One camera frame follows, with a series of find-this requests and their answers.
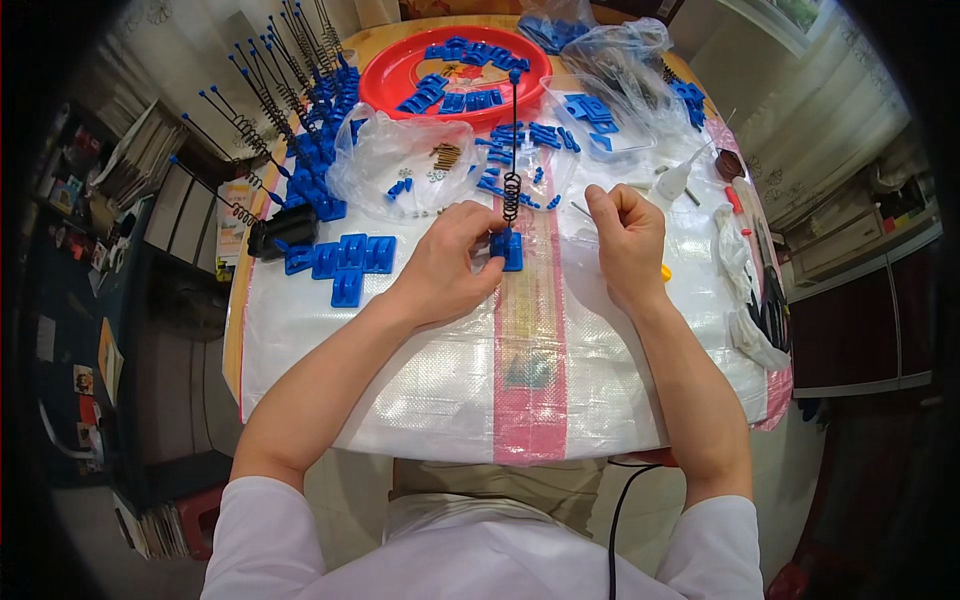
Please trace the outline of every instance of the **right hand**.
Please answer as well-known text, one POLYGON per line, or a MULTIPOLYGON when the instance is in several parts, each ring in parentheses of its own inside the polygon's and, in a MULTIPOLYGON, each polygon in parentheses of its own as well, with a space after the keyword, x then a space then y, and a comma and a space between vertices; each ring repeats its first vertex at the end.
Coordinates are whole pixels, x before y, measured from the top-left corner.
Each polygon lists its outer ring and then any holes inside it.
POLYGON ((629 307, 665 298, 660 209, 624 183, 610 193, 589 185, 584 196, 600 237, 600 270, 613 292, 629 307))

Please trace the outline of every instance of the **clear plastic container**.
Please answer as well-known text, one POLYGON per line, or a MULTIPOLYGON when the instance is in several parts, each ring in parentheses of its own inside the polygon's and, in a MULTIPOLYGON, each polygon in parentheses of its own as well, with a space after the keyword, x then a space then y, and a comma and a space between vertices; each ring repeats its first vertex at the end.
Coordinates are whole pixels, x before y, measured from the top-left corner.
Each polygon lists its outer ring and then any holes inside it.
POLYGON ((564 123, 564 127, 573 132, 577 144, 589 151, 591 156, 601 160, 617 160, 629 158, 636 152, 657 145, 657 139, 643 124, 636 111, 620 94, 598 78, 592 75, 549 75, 540 78, 540 85, 546 90, 547 102, 552 105, 557 118, 564 123), (569 102, 566 99, 567 94, 587 94, 599 98, 610 110, 613 124, 619 131, 600 133, 587 119, 574 118, 565 107, 569 102), (611 149, 607 150, 602 142, 590 137, 591 133, 609 138, 611 149))

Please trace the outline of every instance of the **red marker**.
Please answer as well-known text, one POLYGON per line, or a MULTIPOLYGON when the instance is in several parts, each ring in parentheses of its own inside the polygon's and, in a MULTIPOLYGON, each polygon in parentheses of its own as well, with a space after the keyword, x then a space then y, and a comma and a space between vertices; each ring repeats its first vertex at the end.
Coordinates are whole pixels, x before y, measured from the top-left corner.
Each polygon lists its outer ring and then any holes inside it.
POLYGON ((733 214, 740 214, 743 212, 743 205, 740 204, 740 199, 737 197, 736 192, 733 191, 733 188, 729 185, 723 188, 723 191, 727 193, 727 200, 730 201, 730 204, 733 204, 733 214))

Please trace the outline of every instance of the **picture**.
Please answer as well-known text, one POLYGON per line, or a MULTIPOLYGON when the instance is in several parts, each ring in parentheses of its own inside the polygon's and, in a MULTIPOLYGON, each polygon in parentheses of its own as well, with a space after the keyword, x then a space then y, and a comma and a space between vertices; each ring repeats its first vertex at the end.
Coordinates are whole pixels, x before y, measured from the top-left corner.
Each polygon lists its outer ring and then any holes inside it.
POLYGON ((93 396, 93 370, 90 367, 73 366, 73 391, 84 396, 93 396))
POLYGON ((93 250, 93 256, 90 258, 90 266, 96 269, 98 272, 103 271, 104 260, 107 259, 107 247, 97 242, 96 248, 93 250))
POLYGON ((81 448, 90 447, 90 427, 92 426, 89 423, 77 423, 77 442, 81 448))

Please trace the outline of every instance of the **left hand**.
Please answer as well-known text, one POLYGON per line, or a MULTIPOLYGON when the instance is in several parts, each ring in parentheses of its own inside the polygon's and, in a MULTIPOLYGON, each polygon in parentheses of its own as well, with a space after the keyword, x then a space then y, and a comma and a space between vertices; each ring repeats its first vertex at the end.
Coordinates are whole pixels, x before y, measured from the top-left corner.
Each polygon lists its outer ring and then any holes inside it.
POLYGON ((453 204, 423 235, 394 285, 384 293, 414 327, 460 317, 493 293, 504 259, 491 258, 480 273, 470 270, 469 249, 507 223, 474 201, 453 204))

